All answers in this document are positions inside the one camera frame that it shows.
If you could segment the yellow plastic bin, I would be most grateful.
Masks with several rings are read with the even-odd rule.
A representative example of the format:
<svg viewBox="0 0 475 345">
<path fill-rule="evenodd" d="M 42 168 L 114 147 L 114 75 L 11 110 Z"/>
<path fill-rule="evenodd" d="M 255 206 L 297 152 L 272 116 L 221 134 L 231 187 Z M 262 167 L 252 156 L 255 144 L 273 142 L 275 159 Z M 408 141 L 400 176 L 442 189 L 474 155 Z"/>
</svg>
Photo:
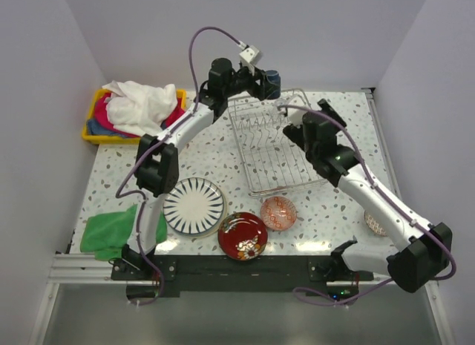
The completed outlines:
<svg viewBox="0 0 475 345">
<path fill-rule="evenodd" d="M 98 101 L 105 102 L 104 96 L 109 98 L 111 92 L 107 89 L 99 89 L 95 92 L 91 101 L 86 122 L 82 128 L 82 138 L 84 141 L 94 145 L 115 144 L 115 145 L 136 145 L 139 137 L 126 137 L 122 133 L 117 133 L 111 129 L 104 128 L 95 118 L 95 108 Z"/>
</svg>

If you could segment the blue striped white plate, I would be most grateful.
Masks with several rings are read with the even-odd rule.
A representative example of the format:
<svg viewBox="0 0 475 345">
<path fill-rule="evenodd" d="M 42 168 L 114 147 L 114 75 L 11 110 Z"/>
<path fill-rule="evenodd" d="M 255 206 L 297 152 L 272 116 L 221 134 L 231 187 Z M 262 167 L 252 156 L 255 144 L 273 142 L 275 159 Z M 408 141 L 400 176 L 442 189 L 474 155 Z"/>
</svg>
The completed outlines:
<svg viewBox="0 0 475 345">
<path fill-rule="evenodd" d="M 183 236 L 212 234 L 227 215 L 223 192 L 211 181 L 190 177 L 179 181 L 163 203 L 168 226 Z"/>
</svg>

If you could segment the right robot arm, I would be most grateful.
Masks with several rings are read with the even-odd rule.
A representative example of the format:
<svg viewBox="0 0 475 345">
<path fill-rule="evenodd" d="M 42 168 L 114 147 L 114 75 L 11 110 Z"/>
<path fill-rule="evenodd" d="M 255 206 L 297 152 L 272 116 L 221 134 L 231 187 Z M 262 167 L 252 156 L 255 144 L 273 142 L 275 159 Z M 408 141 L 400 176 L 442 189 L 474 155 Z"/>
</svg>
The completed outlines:
<svg viewBox="0 0 475 345">
<path fill-rule="evenodd" d="M 356 201 L 384 229 L 394 250 L 347 241 L 332 252 L 332 275 L 348 280 L 356 272 L 386 275 L 406 292 L 456 274 L 453 232 L 434 224 L 402 202 L 369 169 L 346 122 L 327 100 L 319 109 L 283 104 L 289 121 L 284 135 L 304 153 L 316 173 Z"/>
</svg>

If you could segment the red floral plate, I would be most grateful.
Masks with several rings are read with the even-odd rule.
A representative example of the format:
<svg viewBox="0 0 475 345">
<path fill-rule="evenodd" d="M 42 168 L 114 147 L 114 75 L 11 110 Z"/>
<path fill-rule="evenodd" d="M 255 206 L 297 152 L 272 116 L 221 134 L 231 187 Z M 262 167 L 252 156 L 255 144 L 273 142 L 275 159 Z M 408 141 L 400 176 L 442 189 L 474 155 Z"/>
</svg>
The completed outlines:
<svg viewBox="0 0 475 345">
<path fill-rule="evenodd" d="M 248 261 L 264 252 L 268 233 L 258 216 L 249 212 L 237 212 L 221 222 L 217 240 L 225 255 L 233 260 Z"/>
</svg>

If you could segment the white towel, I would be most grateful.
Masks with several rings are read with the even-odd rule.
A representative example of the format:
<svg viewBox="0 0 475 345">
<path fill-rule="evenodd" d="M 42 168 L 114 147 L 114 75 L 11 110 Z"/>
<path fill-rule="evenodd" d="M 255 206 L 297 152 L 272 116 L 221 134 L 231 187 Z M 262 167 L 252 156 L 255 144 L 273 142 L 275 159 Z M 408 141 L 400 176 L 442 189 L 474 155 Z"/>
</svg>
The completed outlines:
<svg viewBox="0 0 475 345">
<path fill-rule="evenodd" d="M 102 87 L 111 92 L 106 105 L 108 121 L 123 133 L 139 137 L 157 135 L 163 130 L 162 123 L 177 107 L 177 89 L 173 84 L 161 88 L 133 81 L 112 81 Z"/>
</svg>

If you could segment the wire dish rack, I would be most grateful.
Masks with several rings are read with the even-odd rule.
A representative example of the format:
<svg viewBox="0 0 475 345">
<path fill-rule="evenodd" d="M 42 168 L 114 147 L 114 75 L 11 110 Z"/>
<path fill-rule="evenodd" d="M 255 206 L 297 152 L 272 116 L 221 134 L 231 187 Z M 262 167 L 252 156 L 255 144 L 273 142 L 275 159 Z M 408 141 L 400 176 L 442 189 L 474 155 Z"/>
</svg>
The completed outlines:
<svg viewBox="0 0 475 345">
<path fill-rule="evenodd" d="M 287 104 L 310 106 L 299 88 L 283 90 L 281 96 L 288 99 Z M 278 113 L 273 101 L 260 101 L 246 94 L 228 100 L 227 113 L 253 197 L 326 182 L 313 170 L 305 153 L 284 136 L 283 129 L 289 122 Z"/>
</svg>

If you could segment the orange patterned bowl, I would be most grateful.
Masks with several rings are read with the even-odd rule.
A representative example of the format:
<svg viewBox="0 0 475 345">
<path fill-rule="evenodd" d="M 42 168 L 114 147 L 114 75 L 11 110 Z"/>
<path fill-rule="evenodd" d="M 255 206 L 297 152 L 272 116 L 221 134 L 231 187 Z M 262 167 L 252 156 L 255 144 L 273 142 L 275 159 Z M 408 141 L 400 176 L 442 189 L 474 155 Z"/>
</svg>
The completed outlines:
<svg viewBox="0 0 475 345">
<path fill-rule="evenodd" d="M 282 196 L 265 199 L 261 205 L 260 214 L 265 226 L 275 231 L 290 229 L 297 220 L 295 205 Z"/>
</svg>

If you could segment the pink cloth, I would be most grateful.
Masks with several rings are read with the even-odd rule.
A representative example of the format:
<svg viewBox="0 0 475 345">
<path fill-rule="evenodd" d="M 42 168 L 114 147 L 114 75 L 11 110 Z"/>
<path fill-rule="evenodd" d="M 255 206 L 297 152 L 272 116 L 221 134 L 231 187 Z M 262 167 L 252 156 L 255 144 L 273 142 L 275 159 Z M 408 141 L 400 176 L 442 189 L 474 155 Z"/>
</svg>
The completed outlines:
<svg viewBox="0 0 475 345">
<path fill-rule="evenodd" d="M 108 101 L 111 99 L 111 96 L 107 98 L 104 96 L 105 102 L 103 101 L 98 101 L 96 103 L 96 108 L 95 108 L 95 118 L 96 120 L 102 125 L 104 128 L 111 129 L 112 131 L 116 131 L 117 133 L 122 133 L 126 137 L 138 137 L 137 135 L 133 135 L 127 132 L 121 132 L 117 130 L 113 124 L 108 120 L 107 118 L 107 111 L 106 111 L 106 105 Z M 160 127 L 162 129 L 165 129 L 169 126 L 171 126 L 176 120 L 178 120 L 185 112 L 186 106 L 186 92 L 184 90 L 178 89 L 177 90 L 177 106 L 175 109 L 171 112 L 171 114 L 161 123 Z"/>
</svg>

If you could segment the blue checked cloth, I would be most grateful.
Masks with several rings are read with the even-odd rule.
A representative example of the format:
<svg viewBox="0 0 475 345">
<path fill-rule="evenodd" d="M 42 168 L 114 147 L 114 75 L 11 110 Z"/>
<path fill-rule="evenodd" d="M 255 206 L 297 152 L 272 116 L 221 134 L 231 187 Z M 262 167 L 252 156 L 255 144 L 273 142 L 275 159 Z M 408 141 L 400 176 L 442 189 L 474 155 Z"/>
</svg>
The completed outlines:
<svg viewBox="0 0 475 345">
<path fill-rule="evenodd" d="M 95 118 L 88 119 L 85 125 L 86 125 L 87 135 L 90 135 L 90 136 L 102 135 L 102 126 Z"/>
</svg>

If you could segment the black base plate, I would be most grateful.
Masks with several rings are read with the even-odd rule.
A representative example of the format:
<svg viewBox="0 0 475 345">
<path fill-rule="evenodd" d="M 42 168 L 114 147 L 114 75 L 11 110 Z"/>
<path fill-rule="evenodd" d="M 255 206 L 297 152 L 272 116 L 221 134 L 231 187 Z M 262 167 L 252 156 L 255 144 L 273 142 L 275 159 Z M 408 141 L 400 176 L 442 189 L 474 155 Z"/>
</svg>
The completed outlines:
<svg viewBox="0 0 475 345">
<path fill-rule="evenodd" d="M 361 281 L 373 280 L 370 272 L 352 272 L 330 256 L 260 256 L 239 261 L 220 255 L 155 255 L 141 257 L 128 247 L 109 261 L 111 279 L 127 284 L 126 296 L 178 298 L 184 292 L 291 292 L 308 287 L 328 292 L 330 282 L 341 283 L 336 299 L 358 292 Z"/>
</svg>

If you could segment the red patterned small dish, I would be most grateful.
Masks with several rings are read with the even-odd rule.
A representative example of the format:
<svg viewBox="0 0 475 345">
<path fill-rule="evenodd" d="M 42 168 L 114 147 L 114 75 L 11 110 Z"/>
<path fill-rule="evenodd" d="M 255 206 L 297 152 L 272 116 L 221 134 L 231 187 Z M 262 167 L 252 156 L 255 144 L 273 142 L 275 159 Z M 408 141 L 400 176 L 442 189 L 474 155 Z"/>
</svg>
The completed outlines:
<svg viewBox="0 0 475 345">
<path fill-rule="evenodd" d="M 381 236 L 381 237 L 386 237 L 387 236 L 385 230 L 379 225 L 379 223 L 376 221 L 376 219 L 372 215 L 370 215 L 367 211 L 364 212 L 364 221 L 365 221 L 367 227 L 374 234 L 377 234 L 378 236 Z"/>
</svg>

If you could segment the green cloth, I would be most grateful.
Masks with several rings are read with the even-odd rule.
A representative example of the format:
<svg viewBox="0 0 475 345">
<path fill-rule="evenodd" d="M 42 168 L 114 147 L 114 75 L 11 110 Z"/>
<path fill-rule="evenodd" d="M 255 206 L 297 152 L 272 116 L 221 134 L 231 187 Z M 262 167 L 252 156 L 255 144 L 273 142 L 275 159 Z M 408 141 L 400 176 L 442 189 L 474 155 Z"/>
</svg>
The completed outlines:
<svg viewBox="0 0 475 345">
<path fill-rule="evenodd" d="M 130 236 L 136 241 L 137 204 L 125 211 L 89 217 L 79 244 L 81 253 L 93 254 L 99 261 L 109 261 L 122 255 Z"/>
</svg>

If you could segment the dark blue mug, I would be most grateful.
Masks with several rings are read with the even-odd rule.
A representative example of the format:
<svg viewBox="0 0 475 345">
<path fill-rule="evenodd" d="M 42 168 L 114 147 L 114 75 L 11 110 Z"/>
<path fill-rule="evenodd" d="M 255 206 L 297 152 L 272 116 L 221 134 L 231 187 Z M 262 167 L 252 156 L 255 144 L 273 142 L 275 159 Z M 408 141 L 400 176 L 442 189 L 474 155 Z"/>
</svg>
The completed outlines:
<svg viewBox="0 0 475 345">
<path fill-rule="evenodd" d="M 266 98 L 277 99 L 281 96 L 281 77 L 277 70 L 266 71 Z"/>
</svg>

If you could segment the small clear glass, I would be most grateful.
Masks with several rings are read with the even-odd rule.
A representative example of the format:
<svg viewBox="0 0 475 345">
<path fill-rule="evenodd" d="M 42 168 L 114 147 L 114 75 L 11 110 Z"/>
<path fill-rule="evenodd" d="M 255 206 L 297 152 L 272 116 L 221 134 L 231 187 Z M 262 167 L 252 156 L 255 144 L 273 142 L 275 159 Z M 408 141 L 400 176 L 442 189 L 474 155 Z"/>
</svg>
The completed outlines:
<svg viewBox="0 0 475 345">
<path fill-rule="evenodd" d="M 288 99 L 285 96 L 281 96 L 273 101 L 273 106 L 277 109 L 279 114 L 286 114 L 286 105 Z"/>
</svg>

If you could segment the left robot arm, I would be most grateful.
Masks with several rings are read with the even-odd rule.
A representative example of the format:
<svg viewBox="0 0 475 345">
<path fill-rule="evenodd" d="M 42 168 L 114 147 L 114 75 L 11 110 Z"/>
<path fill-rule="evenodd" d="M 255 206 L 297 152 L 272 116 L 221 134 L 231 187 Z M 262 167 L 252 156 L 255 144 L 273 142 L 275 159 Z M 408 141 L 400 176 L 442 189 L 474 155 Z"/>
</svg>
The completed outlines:
<svg viewBox="0 0 475 345">
<path fill-rule="evenodd" d="M 207 80 L 195 86 L 194 105 L 164 132 L 140 138 L 136 162 L 128 178 L 136 178 L 135 194 L 142 198 L 137 206 L 134 226 L 122 247 L 120 260 L 138 280 L 149 278 L 158 265 L 152 260 L 156 231 L 166 195 L 179 179 L 179 154 L 202 130 L 219 120 L 228 100 L 247 93 L 260 101 L 281 95 L 281 78 L 276 70 L 261 70 L 242 61 L 234 69 L 230 60 L 215 59 Z"/>
</svg>

